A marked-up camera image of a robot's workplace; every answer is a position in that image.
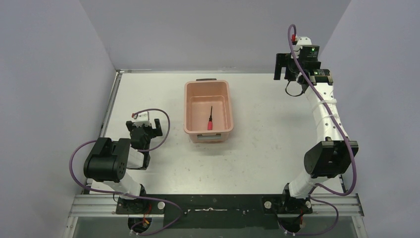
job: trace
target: black mounting plate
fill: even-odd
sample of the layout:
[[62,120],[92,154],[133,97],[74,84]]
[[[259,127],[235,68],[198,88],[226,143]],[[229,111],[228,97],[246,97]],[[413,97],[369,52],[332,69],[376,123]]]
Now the black mounting plate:
[[[147,197],[160,198],[178,204],[183,213],[181,219],[170,226],[173,229],[238,229],[245,227],[262,227],[278,229],[277,214],[286,212],[283,194],[147,194]],[[270,201],[272,209],[266,209],[264,203]],[[157,201],[150,201],[150,214],[164,214],[163,225],[176,219],[180,211],[171,204],[158,209]],[[117,214],[143,214],[132,208],[121,205],[118,200]]]

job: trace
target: red screwdriver handle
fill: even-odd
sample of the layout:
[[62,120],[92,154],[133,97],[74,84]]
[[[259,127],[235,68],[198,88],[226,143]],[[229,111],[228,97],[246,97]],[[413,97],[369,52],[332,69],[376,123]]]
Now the red screwdriver handle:
[[212,121],[209,121],[207,123],[207,130],[213,130],[213,122]]

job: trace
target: metal frame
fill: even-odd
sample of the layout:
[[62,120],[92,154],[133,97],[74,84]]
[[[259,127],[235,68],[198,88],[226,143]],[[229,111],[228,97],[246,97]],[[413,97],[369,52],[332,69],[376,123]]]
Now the metal frame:
[[[242,71],[230,70],[212,70],[212,71],[152,71],[152,70],[117,70],[114,85],[109,97],[108,107],[106,109],[105,118],[101,127],[99,136],[104,136],[108,128],[108,122],[111,117],[112,109],[115,103],[115,98],[124,73],[244,73]],[[362,205],[360,204],[359,196],[351,194],[349,196],[341,197],[333,194],[314,194],[315,198],[327,201],[335,205],[339,211],[340,216],[352,217],[358,238],[367,238],[365,226],[362,217],[364,216]],[[105,194],[85,194],[76,195],[69,213],[66,228],[63,233],[63,238],[72,238],[76,228],[79,217],[143,217],[143,214],[136,215],[119,215],[115,213],[117,203],[113,200],[112,195]],[[312,201],[312,214],[305,216],[325,217],[335,216],[335,211],[332,207]],[[163,217],[164,215],[147,215],[146,217]],[[279,217],[295,216],[294,214],[279,214]]]
[[[333,194],[315,194],[312,197],[334,204],[340,216],[361,217],[363,216],[362,207],[359,203],[358,195],[351,194],[346,197]],[[69,218],[71,217],[143,217],[143,214],[120,215],[116,214],[117,203],[108,194],[85,194],[76,195],[71,206]],[[335,210],[328,205],[312,201],[312,214],[305,216],[311,217],[334,217]],[[146,217],[163,217],[160,215],[146,215]],[[278,217],[296,217],[296,214],[279,214]]]

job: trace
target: basket handle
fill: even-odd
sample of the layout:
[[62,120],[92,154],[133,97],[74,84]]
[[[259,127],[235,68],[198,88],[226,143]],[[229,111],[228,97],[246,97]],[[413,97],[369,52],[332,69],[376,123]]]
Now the basket handle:
[[199,78],[199,79],[196,79],[196,81],[208,81],[208,80],[217,80],[217,79],[215,79],[215,78]]

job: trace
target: wire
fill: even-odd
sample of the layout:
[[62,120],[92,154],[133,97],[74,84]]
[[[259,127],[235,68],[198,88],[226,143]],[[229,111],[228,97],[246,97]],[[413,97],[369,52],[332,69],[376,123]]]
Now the wire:
[[334,220],[334,223],[329,227],[329,228],[327,228],[327,229],[325,229],[325,230],[323,230],[323,231],[320,231],[320,232],[315,232],[315,233],[292,233],[292,232],[290,232],[290,231],[288,231],[288,230],[286,230],[281,224],[280,224],[280,227],[285,231],[285,234],[290,234],[290,235],[293,235],[293,236],[319,236],[319,235],[322,235],[322,234],[325,234],[325,233],[327,233],[328,231],[330,231],[330,230],[332,230],[336,225],[337,225],[337,223],[338,223],[338,209],[337,209],[337,207],[336,206],[334,206],[333,204],[331,204],[331,203],[329,203],[329,202],[326,202],[326,201],[321,201],[321,200],[318,200],[318,199],[315,199],[315,198],[313,198],[313,197],[309,197],[311,200],[313,200],[313,201],[315,201],[315,202],[320,202],[320,203],[323,203],[323,204],[326,204],[326,205],[329,205],[329,206],[331,206],[332,208],[334,208],[334,210],[335,210],[335,220]]
[[[301,65],[298,62],[298,59],[296,58],[296,54],[293,51],[293,42],[292,42],[292,38],[290,35],[290,30],[294,29],[295,35],[296,35],[296,26],[294,24],[289,26],[289,29],[287,31],[287,38],[289,41],[289,48],[291,50],[292,56],[293,56],[293,60],[295,61],[295,64],[297,66],[297,68],[299,69],[300,73],[302,74],[302,76],[304,77],[304,79],[306,80],[306,83],[311,87],[311,89],[314,91],[314,93],[316,94],[316,96],[319,98],[319,100],[323,101],[324,98],[321,96],[321,94],[317,91],[317,89],[314,87],[314,85],[311,83],[311,81],[309,80],[308,76],[305,74],[304,70],[302,69]],[[335,119],[335,117],[333,116],[333,113],[331,111],[331,109],[329,108],[327,103],[323,103],[325,109],[327,110],[329,116],[331,117],[332,122],[334,123],[335,127],[338,129],[338,132],[340,133],[340,135],[343,137],[344,143],[346,144],[347,150],[349,151],[349,155],[350,155],[350,160],[351,160],[351,164],[352,164],[352,170],[353,170],[353,180],[352,180],[352,185],[350,186],[349,190],[347,192],[344,193],[340,193],[340,192],[336,192],[328,187],[326,187],[325,185],[321,184],[321,183],[315,183],[316,186],[320,186],[323,189],[335,194],[335,195],[339,195],[339,196],[347,196],[349,194],[351,194],[356,186],[356,181],[357,181],[357,172],[356,172],[356,162],[354,159],[354,154],[352,151],[352,147],[350,146],[350,141],[349,139],[346,137],[346,135],[344,134],[343,129],[341,129],[341,126],[338,124],[337,120]]]
[[144,225],[144,222],[146,222],[146,215],[149,214],[151,210],[152,210],[152,205],[149,204],[149,209],[147,210],[145,214],[143,214],[143,225]]
[[291,81],[289,81],[289,82],[287,83],[286,88],[284,89],[284,91],[287,93],[287,95],[289,95],[289,96],[291,96],[291,97],[299,97],[299,96],[302,96],[302,94],[304,93],[304,92],[303,92],[303,90],[302,90],[302,92],[301,92],[300,94],[298,94],[298,95],[292,95],[292,94],[290,94],[289,92],[287,92],[287,87],[289,87],[290,82],[291,82]]
[[[122,194],[124,194],[124,196],[126,196],[126,197],[132,197],[132,198],[139,198],[139,199],[145,199],[145,200],[151,200],[151,201],[164,202],[164,203],[171,204],[171,205],[173,205],[173,206],[175,206],[176,208],[178,208],[178,209],[179,209],[179,211],[180,211],[179,216],[178,216],[177,218],[175,218],[172,222],[168,223],[166,226],[163,226],[162,228],[160,228],[160,229],[158,229],[158,230],[156,230],[156,231],[153,231],[153,232],[150,232],[150,233],[146,233],[146,234],[143,234],[143,233],[138,234],[139,236],[153,235],[153,234],[156,234],[156,233],[158,233],[158,232],[161,232],[161,231],[165,230],[166,228],[168,228],[168,227],[172,226],[175,222],[177,222],[177,221],[179,220],[179,218],[181,218],[181,215],[183,214],[182,208],[181,208],[180,206],[178,206],[178,205],[177,205],[176,203],[174,203],[174,202],[171,202],[171,201],[168,201],[168,200],[165,200],[165,199],[154,198],[154,197],[135,196],[135,195],[131,195],[131,194],[123,193],[123,192],[100,190],[100,189],[91,188],[91,187],[88,187],[88,186],[86,186],[86,185],[82,184],[82,183],[81,183],[81,182],[80,182],[80,181],[76,178],[76,176],[74,175],[74,171],[73,171],[73,159],[74,159],[74,156],[76,155],[77,151],[79,151],[82,147],[84,147],[84,146],[86,146],[86,145],[88,145],[88,144],[94,143],[94,142],[96,142],[96,140],[90,140],[90,141],[88,141],[88,142],[85,142],[85,143],[83,143],[83,144],[79,145],[79,147],[77,147],[77,148],[73,151],[73,153],[71,154],[71,156],[70,156],[70,161],[69,161],[69,163],[68,163],[68,167],[69,167],[69,170],[70,170],[70,175],[71,175],[71,178],[72,178],[72,179],[73,179],[73,180],[74,180],[74,181],[75,181],[75,182],[76,182],[79,186],[81,186],[82,188],[87,189],[87,190],[89,190],[89,191],[92,191],[92,192],[101,192],[101,193],[109,193],[109,194],[117,194],[117,195],[122,195]],[[136,225],[138,225],[138,224],[136,223],[136,224],[134,224],[133,226],[131,226],[131,230],[133,230],[133,228],[134,228]]]
[[139,151],[139,152],[149,152],[149,151],[152,151],[152,150],[156,150],[156,149],[158,149],[165,141],[166,141],[166,139],[168,138],[168,135],[169,135],[169,129],[170,129],[170,119],[169,119],[169,115],[168,115],[168,113],[166,113],[164,110],[161,110],[161,109],[157,109],[157,108],[150,108],[150,109],[145,109],[145,110],[141,110],[141,111],[138,111],[138,112],[136,112],[136,113],[133,113],[131,116],[132,117],[134,117],[135,115],[138,115],[138,114],[140,114],[140,113],[144,113],[144,112],[148,112],[148,111],[158,111],[158,112],[162,112],[163,114],[165,114],[165,116],[166,116],[166,118],[168,119],[168,131],[166,132],[166,135],[165,135],[165,137],[163,138],[163,140],[162,140],[162,142],[159,144],[159,145],[157,145],[156,147],[154,147],[154,148],[152,148],[152,149],[147,149],[147,150],[137,150],[137,151]]

